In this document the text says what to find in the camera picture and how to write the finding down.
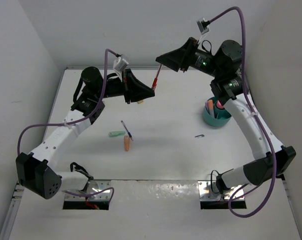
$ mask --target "wall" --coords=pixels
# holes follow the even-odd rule
[[[16,146],[24,127],[47,122],[61,71],[17,0],[0,0],[0,231],[17,181]],[[29,131],[22,149],[44,129]]]
[[[104,49],[126,54],[134,66],[199,37],[196,21],[232,6],[242,8],[248,46],[259,34],[275,0],[19,0],[44,46],[62,67],[101,65]],[[240,41],[236,12],[211,25],[215,51],[225,39]]]
[[[270,128],[296,150],[285,178],[302,235],[302,0],[277,2],[253,49],[247,75]]]

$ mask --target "orange object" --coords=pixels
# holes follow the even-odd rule
[[[130,149],[130,137],[128,135],[124,136],[124,150],[128,151]]]

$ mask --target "teal bowl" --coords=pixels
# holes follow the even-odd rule
[[[203,110],[203,119],[204,121],[209,124],[210,126],[215,126],[215,127],[221,127],[227,124],[227,122],[231,119],[231,114],[225,110],[225,109],[218,109],[216,107],[216,103],[217,103],[217,98],[216,97],[211,97],[210,99],[213,100],[213,104],[214,104],[214,115],[217,118],[214,118],[210,115],[210,113],[206,110],[206,108],[204,107]]]

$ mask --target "marker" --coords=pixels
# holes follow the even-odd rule
[[[123,127],[125,128],[125,130],[127,131],[127,134],[129,135],[130,139],[133,141],[133,137],[131,135],[131,133],[128,131],[127,127],[125,126],[125,123],[123,121],[121,121]]]
[[[209,113],[210,113],[211,117],[215,118],[212,99],[210,99],[208,101],[208,105],[209,105]]]

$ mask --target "white table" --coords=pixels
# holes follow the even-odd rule
[[[133,73],[150,86],[156,70]],[[80,74],[80,69],[65,71],[51,123],[64,119]],[[63,155],[58,170],[68,171],[75,161],[97,179],[113,179],[110,210],[62,210],[63,193],[44,200],[25,190],[10,239],[299,239],[281,180],[265,208],[249,219],[225,209],[200,210],[196,180],[208,179],[212,169],[223,172],[253,160],[233,119],[222,128],[203,122],[210,81],[195,70],[163,70],[154,98],[130,105],[124,97],[105,99],[101,116]],[[129,152],[123,137],[108,137],[123,130],[121,120],[134,138]],[[205,137],[194,137],[199,134]],[[152,181],[123,181],[131,179]],[[248,209],[238,212],[253,210],[268,185],[248,196]]]

